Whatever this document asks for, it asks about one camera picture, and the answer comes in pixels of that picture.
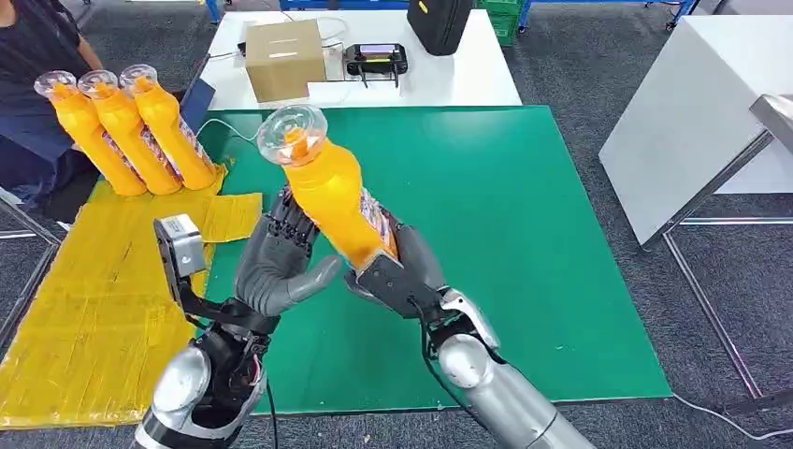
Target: robotic arm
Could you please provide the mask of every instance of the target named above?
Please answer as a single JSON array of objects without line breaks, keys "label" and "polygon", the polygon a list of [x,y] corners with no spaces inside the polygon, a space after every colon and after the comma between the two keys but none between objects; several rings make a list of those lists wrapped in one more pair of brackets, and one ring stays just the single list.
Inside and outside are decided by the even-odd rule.
[{"label": "robotic arm", "polygon": [[288,190],[256,225],[238,264],[235,297],[221,304],[190,285],[190,275],[206,269],[190,217],[156,220],[154,234],[171,296],[204,332],[166,366],[131,448],[227,448],[265,390],[273,406],[262,357],[281,313],[325,288],[341,260],[328,256],[306,272],[318,230]]},{"label": "robotic arm", "polygon": [[[421,235],[393,217],[400,259],[375,254],[348,287],[422,329],[422,356],[458,404],[504,446],[588,449],[582,436],[526,377],[497,354],[493,328],[470,298],[449,287]],[[226,448],[253,407],[269,392],[262,355],[281,313],[327,286],[341,261],[328,256],[306,272],[317,228],[291,198],[279,194],[253,231],[240,259],[235,295],[222,304],[197,297],[189,275],[205,269],[203,242],[186,215],[157,220],[155,234],[171,296],[188,321],[204,329],[166,367],[131,447]],[[197,318],[211,320],[208,326]],[[435,372],[460,388],[472,412]]]},{"label": "robotic arm", "polygon": [[[391,223],[397,223],[391,217]],[[379,253],[345,281],[422,328],[427,368],[458,404],[509,448],[587,449],[594,445],[515,367],[497,354],[496,332],[472,299],[449,287],[421,235],[397,224],[400,261]],[[463,390],[472,413],[432,368],[437,359],[446,379]]]}]

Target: black case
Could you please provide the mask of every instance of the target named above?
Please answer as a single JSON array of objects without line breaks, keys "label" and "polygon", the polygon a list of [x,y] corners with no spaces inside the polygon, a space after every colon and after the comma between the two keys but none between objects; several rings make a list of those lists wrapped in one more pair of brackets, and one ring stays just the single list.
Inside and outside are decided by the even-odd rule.
[{"label": "black case", "polygon": [[473,0],[411,0],[408,22],[429,54],[457,51]]}]

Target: yellow packaging bag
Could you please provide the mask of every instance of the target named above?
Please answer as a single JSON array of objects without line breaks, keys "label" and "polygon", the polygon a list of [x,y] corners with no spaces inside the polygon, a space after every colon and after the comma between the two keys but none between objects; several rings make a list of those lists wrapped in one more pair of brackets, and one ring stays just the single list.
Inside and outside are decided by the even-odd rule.
[{"label": "yellow packaging bag", "polygon": [[[167,291],[152,222],[187,213],[205,242],[247,238],[262,197],[216,196],[223,175],[171,196],[123,198],[97,185],[0,364],[0,427],[143,417],[167,361],[195,334]],[[194,276],[199,294],[207,273]]]}]

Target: display screen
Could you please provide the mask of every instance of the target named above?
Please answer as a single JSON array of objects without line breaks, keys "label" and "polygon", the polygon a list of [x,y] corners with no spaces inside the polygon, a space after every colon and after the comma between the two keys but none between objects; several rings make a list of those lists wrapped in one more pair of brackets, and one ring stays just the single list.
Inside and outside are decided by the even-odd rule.
[{"label": "display screen", "polygon": [[390,56],[394,52],[394,44],[377,44],[377,45],[361,45],[359,47],[361,53],[379,53]]}]

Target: orange juice bottle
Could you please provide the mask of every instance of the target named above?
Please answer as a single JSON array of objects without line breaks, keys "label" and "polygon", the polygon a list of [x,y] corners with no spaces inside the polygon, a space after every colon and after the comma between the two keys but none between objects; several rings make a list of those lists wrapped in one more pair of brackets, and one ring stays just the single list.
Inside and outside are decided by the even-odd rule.
[{"label": "orange juice bottle", "polygon": [[47,72],[36,79],[34,88],[50,100],[58,122],[110,182],[116,194],[135,196],[146,192],[146,184],[99,122],[91,100],[79,92],[74,75],[63,70]]},{"label": "orange juice bottle", "polygon": [[267,160],[283,167],[297,204],[354,268],[378,250],[397,257],[388,218],[364,188],[358,161],[326,133],[319,109],[289,106],[262,123],[256,144]]},{"label": "orange juice bottle", "polygon": [[94,70],[80,77],[78,87],[92,98],[99,122],[135,166],[146,187],[156,195],[179,190],[179,174],[140,119],[135,100],[119,89],[118,78],[107,70]]},{"label": "orange juice bottle", "polygon": [[135,98],[143,122],[179,170],[184,186],[198,190],[215,182],[215,165],[181,118],[179,101],[157,82],[157,71],[145,64],[131,65],[122,72],[121,81]]}]

